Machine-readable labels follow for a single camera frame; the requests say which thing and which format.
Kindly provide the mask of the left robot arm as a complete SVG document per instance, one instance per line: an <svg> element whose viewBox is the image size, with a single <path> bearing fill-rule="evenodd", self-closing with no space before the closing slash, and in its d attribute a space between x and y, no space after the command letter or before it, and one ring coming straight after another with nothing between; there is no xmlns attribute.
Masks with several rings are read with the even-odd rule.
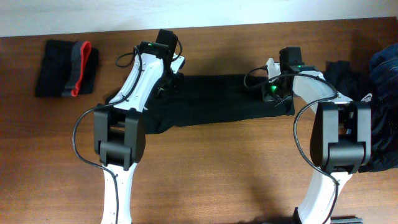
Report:
<svg viewBox="0 0 398 224"><path fill-rule="evenodd" d="M143 112L153 90L170 83L185 63L178 37L161 29L153 42L134 48L133 67L121 89L94 111L95 153L104 170L102 223L132 223L134 171L146 146Z"/></svg>

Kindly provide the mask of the black t-shirt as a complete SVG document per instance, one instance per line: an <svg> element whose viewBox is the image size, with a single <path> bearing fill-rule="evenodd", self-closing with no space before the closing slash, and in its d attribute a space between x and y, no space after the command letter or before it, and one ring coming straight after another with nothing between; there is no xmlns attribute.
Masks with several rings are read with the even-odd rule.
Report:
<svg viewBox="0 0 398 224"><path fill-rule="evenodd" d="M160 134L172 127L228 123L247 119L293 115L290 95L265 99L267 90L248 90L261 77L194 75L178 73L163 78L152 89L142 113L146 134Z"/></svg>

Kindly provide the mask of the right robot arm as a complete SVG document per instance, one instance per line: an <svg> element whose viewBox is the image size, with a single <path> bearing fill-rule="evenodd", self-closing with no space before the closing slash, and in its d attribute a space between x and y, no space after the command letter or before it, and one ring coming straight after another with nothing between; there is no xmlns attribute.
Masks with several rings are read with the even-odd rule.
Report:
<svg viewBox="0 0 398 224"><path fill-rule="evenodd" d="M300 47L281 49L279 62L270 58L266 70L268 84L286 80L306 102L296 117L308 109L315 113L310 156L304 158L314 172L292 223L362 223L362 218L331 214L345 184L371 157L370 106L343 95L316 67L304 64Z"/></svg>

